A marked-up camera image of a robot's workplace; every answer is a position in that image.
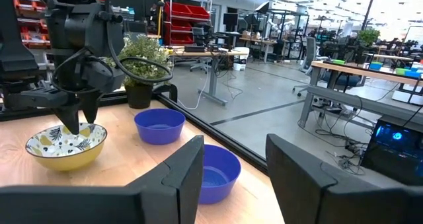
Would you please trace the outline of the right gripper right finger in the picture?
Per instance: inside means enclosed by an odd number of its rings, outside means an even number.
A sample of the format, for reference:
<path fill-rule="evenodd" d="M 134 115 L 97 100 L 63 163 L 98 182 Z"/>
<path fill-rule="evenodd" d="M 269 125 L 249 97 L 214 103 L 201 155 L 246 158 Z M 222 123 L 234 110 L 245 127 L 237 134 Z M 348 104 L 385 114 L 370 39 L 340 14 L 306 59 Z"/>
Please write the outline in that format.
<path fill-rule="evenodd" d="M 422 187 L 380 188 L 274 133 L 266 163 L 286 223 L 422 224 Z"/>

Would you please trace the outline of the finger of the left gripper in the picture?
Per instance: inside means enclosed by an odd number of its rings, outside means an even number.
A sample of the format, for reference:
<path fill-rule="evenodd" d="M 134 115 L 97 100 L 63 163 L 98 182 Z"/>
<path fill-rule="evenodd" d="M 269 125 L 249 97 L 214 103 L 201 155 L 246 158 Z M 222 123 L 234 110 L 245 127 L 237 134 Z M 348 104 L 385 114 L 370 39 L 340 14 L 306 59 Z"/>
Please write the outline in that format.
<path fill-rule="evenodd" d="M 98 104 L 100 100 L 100 92 L 80 94 L 80 108 L 82 109 L 88 123 L 93 124 L 96 120 L 98 112 Z"/>
<path fill-rule="evenodd" d="M 52 109 L 54 114 L 73 135 L 79 133 L 79 106 L 80 102 L 78 100 L 72 100 Z"/>

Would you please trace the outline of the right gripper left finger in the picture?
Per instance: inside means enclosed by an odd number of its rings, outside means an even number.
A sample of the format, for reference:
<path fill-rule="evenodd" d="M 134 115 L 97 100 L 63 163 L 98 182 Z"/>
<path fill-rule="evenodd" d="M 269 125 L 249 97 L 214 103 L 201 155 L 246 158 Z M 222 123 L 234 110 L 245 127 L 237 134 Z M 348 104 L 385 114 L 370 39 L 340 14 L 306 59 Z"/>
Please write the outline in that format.
<path fill-rule="evenodd" d="M 125 186 L 6 186 L 1 222 L 194 223 L 203 165 L 204 137 L 196 135 Z"/>

